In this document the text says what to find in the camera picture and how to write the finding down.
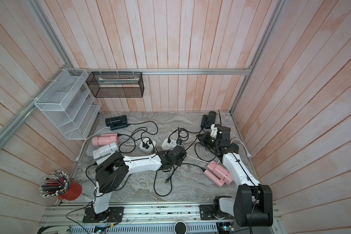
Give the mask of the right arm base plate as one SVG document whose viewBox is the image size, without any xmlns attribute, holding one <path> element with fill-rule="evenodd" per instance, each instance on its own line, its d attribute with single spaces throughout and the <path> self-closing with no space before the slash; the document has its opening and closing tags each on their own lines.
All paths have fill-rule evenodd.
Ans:
<svg viewBox="0 0 351 234">
<path fill-rule="evenodd" d="M 200 205 L 200 218 L 202 220 L 235 219 L 238 213 L 240 198 L 229 196 L 216 196 L 212 204 Z"/>
</svg>

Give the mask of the pink hair dryer under arm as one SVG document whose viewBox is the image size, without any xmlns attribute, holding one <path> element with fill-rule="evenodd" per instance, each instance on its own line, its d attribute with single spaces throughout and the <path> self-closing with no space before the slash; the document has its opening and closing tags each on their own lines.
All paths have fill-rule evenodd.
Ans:
<svg viewBox="0 0 351 234">
<path fill-rule="evenodd" d="M 206 175 L 218 187 L 222 187 L 224 184 L 230 185 L 233 182 L 233 177 L 230 172 L 225 167 L 214 161 L 207 165 L 204 175 Z"/>
</svg>

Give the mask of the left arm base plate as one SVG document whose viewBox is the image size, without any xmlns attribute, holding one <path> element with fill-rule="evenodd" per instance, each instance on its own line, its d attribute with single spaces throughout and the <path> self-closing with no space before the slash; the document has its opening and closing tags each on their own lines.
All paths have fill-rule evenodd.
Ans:
<svg viewBox="0 0 351 234">
<path fill-rule="evenodd" d="M 114 222 L 120 223 L 123 218 L 124 207 L 109 207 L 108 210 L 97 214 L 95 213 L 93 207 L 87 207 L 85 209 L 85 214 L 83 217 L 83 223 L 105 223 Z"/>
</svg>

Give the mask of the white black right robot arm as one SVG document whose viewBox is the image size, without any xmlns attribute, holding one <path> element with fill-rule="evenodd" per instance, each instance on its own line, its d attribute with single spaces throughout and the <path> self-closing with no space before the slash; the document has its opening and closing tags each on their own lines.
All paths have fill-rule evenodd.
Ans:
<svg viewBox="0 0 351 234">
<path fill-rule="evenodd" d="M 217 186 L 234 182 L 234 198 L 216 196 L 213 200 L 214 218 L 233 217 L 240 227 L 269 227 L 273 225 L 273 193 L 247 169 L 239 155 L 239 146 L 230 140 L 229 127 L 212 124 L 210 131 L 197 136 L 220 162 L 212 160 L 204 174 Z"/>
</svg>

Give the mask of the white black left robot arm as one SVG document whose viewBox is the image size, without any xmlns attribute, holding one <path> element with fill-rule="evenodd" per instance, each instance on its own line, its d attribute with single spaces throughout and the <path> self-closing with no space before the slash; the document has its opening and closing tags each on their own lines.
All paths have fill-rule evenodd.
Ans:
<svg viewBox="0 0 351 234">
<path fill-rule="evenodd" d="M 106 157 L 96 168 L 96 193 L 93 201 L 95 214 L 108 210 L 112 192 L 117 190 L 126 176 L 144 171 L 169 170 L 180 166 L 186 156 L 186 150 L 178 145 L 171 150 L 148 156 L 128 157 L 115 152 Z"/>
</svg>

